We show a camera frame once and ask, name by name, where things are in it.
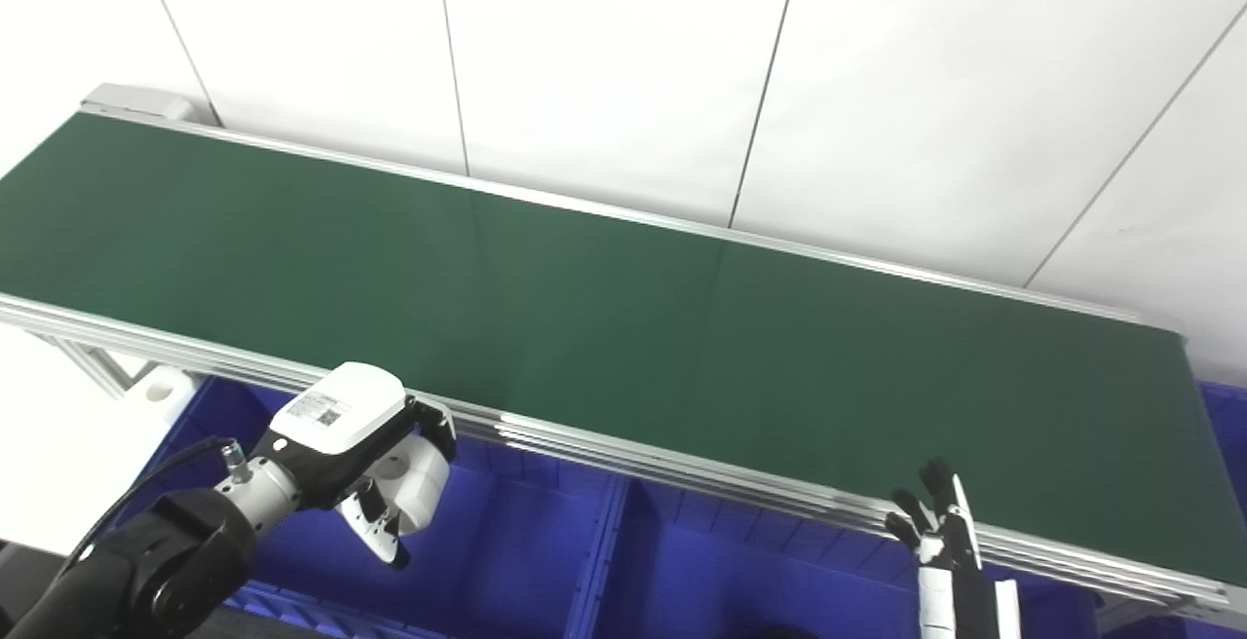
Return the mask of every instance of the label sticker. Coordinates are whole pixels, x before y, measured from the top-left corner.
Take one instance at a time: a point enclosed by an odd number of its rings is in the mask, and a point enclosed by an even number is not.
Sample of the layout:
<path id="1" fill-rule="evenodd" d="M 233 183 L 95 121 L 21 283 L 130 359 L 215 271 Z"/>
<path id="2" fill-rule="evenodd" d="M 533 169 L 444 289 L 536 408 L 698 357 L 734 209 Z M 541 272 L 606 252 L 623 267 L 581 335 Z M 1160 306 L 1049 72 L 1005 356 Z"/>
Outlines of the label sticker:
<path id="1" fill-rule="evenodd" d="M 329 427 L 338 421 L 339 417 L 345 414 L 350 409 L 342 401 L 312 391 L 311 393 L 304 393 L 302 398 L 296 401 L 289 409 L 289 413 L 299 419 L 308 419 L 325 427 Z"/>

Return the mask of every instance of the black cable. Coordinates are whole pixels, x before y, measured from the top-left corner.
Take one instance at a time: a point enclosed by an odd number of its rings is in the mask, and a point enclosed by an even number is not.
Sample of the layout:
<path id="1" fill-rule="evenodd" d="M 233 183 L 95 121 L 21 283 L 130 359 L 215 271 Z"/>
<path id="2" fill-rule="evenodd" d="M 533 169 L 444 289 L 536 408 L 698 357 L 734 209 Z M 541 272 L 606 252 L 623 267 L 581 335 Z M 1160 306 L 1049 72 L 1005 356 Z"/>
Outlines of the black cable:
<path id="1" fill-rule="evenodd" d="M 65 572 L 74 568 L 74 564 L 77 563 L 79 557 L 81 557 L 82 552 L 87 548 L 87 545 L 90 545 L 91 542 L 95 540 L 100 530 L 104 529 L 105 525 L 107 525 L 108 522 L 111 522 L 112 518 L 117 515 L 121 508 L 128 505 L 128 503 L 133 500 L 133 497 L 140 490 L 142 490 L 143 487 L 146 487 L 157 477 L 162 476 L 168 469 L 176 466 L 182 466 L 190 462 L 191 459 L 200 457 L 201 454 L 205 454 L 214 449 L 219 451 L 222 447 L 227 447 L 234 443 L 236 439 L 233 437 L 208 437 L 205 439 L 200 439 L 195 444 L 191 444 L 190 447 L 175 453 L 173 456 L 153 466 L 152 469 L 148 471 L 147 473 L 138 476 L 138 479 L 135 480 L 133 485 L 131 485 L 125 493 L 121 493 L 121 497 L 117 498 L 116 502 L 112 502 L 112 505 L 107 510 L 105 510 L 102 515 L 100 515 L 100 519 L 95 520 L 95 524 L 91 525 L 91 529 L 89 529 L 89 532 L 77 543 L 77 547 L 74 547 L 74 550 L 70 552 L 70 555 L 67 555 L 65 563 L 61 564 L 60 570 L 57 570 L 56 575 L 52 577 L 52 583 L 56 583 L 56 580 L 60 577 L 65 575 Z"/>

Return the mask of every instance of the blue plastic crate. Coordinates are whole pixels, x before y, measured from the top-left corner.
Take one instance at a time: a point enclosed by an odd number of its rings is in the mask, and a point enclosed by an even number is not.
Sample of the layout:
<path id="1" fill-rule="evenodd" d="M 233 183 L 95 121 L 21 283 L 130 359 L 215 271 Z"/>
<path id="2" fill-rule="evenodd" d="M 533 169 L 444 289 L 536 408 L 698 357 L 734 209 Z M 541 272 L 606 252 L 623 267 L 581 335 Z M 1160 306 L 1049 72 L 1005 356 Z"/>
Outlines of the blue plastic crate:
<path id="1" fill-rule="evenodd" d="M 249 449 L 289 398 L 209 379 L 152 462 L 208 434 Z M 619 477 L 466 438 L 459 454 L 433 524 L 404 540 L 409 568 L 378 560 L 338 513 L 308 510 L 261 542 L 254 582 L 231 605 L 334 637 L 564 635 L 582 618 L 586 588 L 600 585 Z M 223 466 L 205 457 L 151 495 L 222 478 Z"/>
<path id="2" fill-rule="evenodd" d="M 1230 472 L 1230 483 L 1238 497 L 1238 508 L 1247 519 L 1247 389 L 1201 383 L 1200 393 L 1208 408 L 1208 419 Z"/>
<path id="3" fill-rule="evenodd" d="M 1247 393 L 1205 386 L 1205 397 L 1242 495 Z M 249 449 L 289 398 L 212 378 L 152 461 L 208 434 Z M 206 457 L 138 504 L 223 476 Z M 335 513 L 293 515 L 228 604 L 372 639 L 732 639 L 771 625 L 918 637 L 917 573 L 895 542 L 469 438 L 433 525 L 404 543 L 413 563 L 393 572 Z M 989 573 L 1019 580 L 1028 639 L 1096 637 L 1091 592 Z M 1126 630 L 1114 639 L 1243 637 L 1172 618 Z"/>
<path id="4" fill-rule="evenodd" d="M 727 639 L 792 627 L 823 639 L 918 637 L 900 543 L 711 495 L 632 482 L 596 639 Z M 1020 583 L 1025 637 L 1094 639 L 1095 595 Z"/>

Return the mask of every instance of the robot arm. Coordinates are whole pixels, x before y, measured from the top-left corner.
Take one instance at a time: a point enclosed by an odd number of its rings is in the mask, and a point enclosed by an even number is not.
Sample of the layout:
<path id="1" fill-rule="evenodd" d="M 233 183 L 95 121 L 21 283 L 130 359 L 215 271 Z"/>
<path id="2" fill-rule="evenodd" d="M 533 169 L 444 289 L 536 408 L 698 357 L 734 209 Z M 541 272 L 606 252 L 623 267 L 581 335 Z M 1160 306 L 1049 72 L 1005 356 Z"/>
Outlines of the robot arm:
<path id="1" fill-rule="evenodd" d="M 909 517 L 888 513 L 884 524 L 918 559 L 923 639 L 1021 639 L 1015 580 L 983 573 L 974 517 L 961 479 L 940 459 L 920 472 L 934 512 L 908 490 L 893 500 Z"/>
<path id="2" fill-rule="evenodd" d="M 10 639 L 183 637 L 246 583 L 257 540 L 309 508 L 338 507 L 374 553 L 402 565 L 398 535 L 431 518 L 455 434 L 448 412 L 398 378 L 345 363 L 273 417 L 249 461 L 237 444 L 223 454 L 228 478 L 162 495 L 104 534 Z"/>

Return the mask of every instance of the panel seam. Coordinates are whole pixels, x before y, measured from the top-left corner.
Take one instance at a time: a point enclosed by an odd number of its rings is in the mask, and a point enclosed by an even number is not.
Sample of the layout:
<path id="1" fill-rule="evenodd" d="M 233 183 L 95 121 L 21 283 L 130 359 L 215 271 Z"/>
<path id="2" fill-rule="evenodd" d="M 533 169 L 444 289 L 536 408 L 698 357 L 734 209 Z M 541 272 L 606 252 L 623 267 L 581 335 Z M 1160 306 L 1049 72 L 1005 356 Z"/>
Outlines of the panel seam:
<path id="1" fill-rule="evenodd" d="M 1200 74 L 1200 71 L 1203 69 L 1203 65 L 1206 65 L 1208 60 L 1212 59 L 1212 54 L 1217 51 L 1217 47 L 1221 46 L 1221 42 L 1223 42 L 1226 37 L 1230 35 L 1230 31 L 1235 29 L 1235 26 L 1242 19 L 1243 12 L 1247 12 L 1247 2 L 1243 2 L 1243 5 L 1238 7 L 1238 11 L 1233 15 L 1233 17 L 1230 19 L 1230 25 L 1222 29 L 1221 34 L 1217 35 L 1217 39 L 1212 41 L 1212 46 L 1208 47 L 1208 50 L 1203 52 L 1203 56 L 1200 57 L 1200 61 L 1195 64 L 1195 69 L 1191 70 L 1188 75 L 1186 75 L 1186 79 L 1182 80 L 1182 84 L 1178 85 L 1177 90 L 1173 91 L 1172 96 L 1170 96 L 1168 100 L 1165 101 L 1165 105 L 1161 106 L 1160 112 L 1157 112 L 1157 115 L 1152 117 L 1152 121 L 1147 124 L 1147 127 L 1145 127 L 1143 132 L 1139 136 L 1137 140 L 1135 140 L 1135 144 L 1131 145 L 1129 150 L 1126 150 L 1126 155 L 1121 157 L 1121 161 L 1119 161 L 1117 165 L 1112 168 L 1112 171 L 1109 172 L 1109 176 L 1105 177 L 1105 180 L 1100 183 L 1099 188 L 1096 188 L 1095 192 L 1091 193 L 1091 197 L 1082 206 L 1082 210 L 1079 211 L 1079 215 L 1074 216 L 1074 221 L 1070 222 L 1070 225 L 1065 228 L 1065 232 L 1061 232 L 1061 236 L 1056 238 L 1056 242 L 1051 246 L 1051 248 L 1047 250 L 1047 253 L 1044 255 L 1044 258 L 1039 261 L 1039 265 L 1035 267 L 1035 271 L 1033 271 L 1030 276 L 1026 278 L 1026 282 L 1021 285 L 1023 288 L 1030 288 L 1030 285 L 1035 281 L 1036 277 L 1039 277 L 1039 273 L 1044 271 L 1044 267 L 1047 266 L 1047 262 L 1050 262 L 1052 257 L 1056 256 L 1057 250 L 1060 250 L 1061 246 L 1065 245 L 1065 241 L 1070 238 L 1070 235 L 1074 233 L 1074 228 L 1079 226 L 1079 222 L 1082 222 L 1082 218 L 1086 217 L 1087 212 L 1091 212 L 1091 207 L 1096 205 L 1096 202 L 1100 200 L 1101 196 L 1104 196 L 1105 190 L 1109 190 L 1109 186 L 1114 182 L 1114 180 L 1117 178 L 1117 175 L 1121 172 L 1121 170 L 1125 168 L 1127 163 L 1130 163 L 1130 160 L 1134 159 L 1135 152 L 1140 150 L 1143 141 L 1147 140 L 1150 134 L 1152 134 L 1152 130 L 1156 129 L 1161 119 L 1163 119 L 1165 115 L 1168 114 L 1168 111 L 1173 107 L 1173 104 L 1178 100 L 1180 96 L 1182 96 L 1182 92 L 1185 92 L 1186 87 L 1191 85 L 1191 81 L 1195 80 L 1196 75 Z"/>
<path id="2" fill-rule="evenodd" d="M 450 84 L 455 89 L 455 116 L 459 119 L 459 146 L 464 155 L 464 176 L 471 177 L 471 167 L 468 166 L 468 134 L 464 132 L 464 106 L 459 96 L 459 69 L 455 66 L 455 44 L 450 37 L 450 5 L 441 0 L 441 17 L 446 22 L 446 50 L 450 52 Z"/>
<path id="3" fill-rule="evenodd" d="M 182 54 L 186 55 L 187 64 L 191 65 L 191 74 L 195 75 L 195 81 L 200 85 L 203 100 L 208 102 L 208 112 L 212 114 L 212 121 L 217 127 L 224 127 L 226 124 L 221 120 L 221 114 L 217 112 L 217 105 L 212 102 L 212 94 L 208 92 L 207 85 L 203 84 L 203 76 L 200 74 L 200 67 L 195 65 L 195 57 L 191 56 L 191 49 L 186 46 L 186 39 L 182 37 L 182 31 L 177 27 L 177 21 L 173 20 L 173 11 L 170 10 L 168 1 L 160 0 L 160 5 L 165 9 L 165 17 L 168 19 L 168 24 L 173 29 L 173 35 L 177 37 L 177 44 L 182 47 Z"/>
<path id="4" fill-rule="evenodd" d="M 762 107 L 767 102 L 767 89 L 771 87 L 771 72 L 776 66 L 776 54 L 779 52 L 779 39 L 783 36 L 783 24 L 788 17 L 788 4 L 792 0 L 783 0 L 783 9 L 779 11 L 779 25 L 776 27 L 776 40 L 771 46 L 771 59 L 767 61 L 767 74 L 762 79 L 762 92 L 758 96 L 758 110 L 753 115 L 753 127 L 749 130 L 749 142 L 744 147 L 744 163 L 741 165 L 741 176 L 736 182 L 736 196 L 732 198 L 732 212 L 727 216 L 727 227 L 736 222 L 736 210 L 741 205 L 741 191 L 744 190 L 744 173 L 749 170 L 749 157 L 753 155 L 753 141 L 758 136 L 758 122 L 762 120 Z"/>

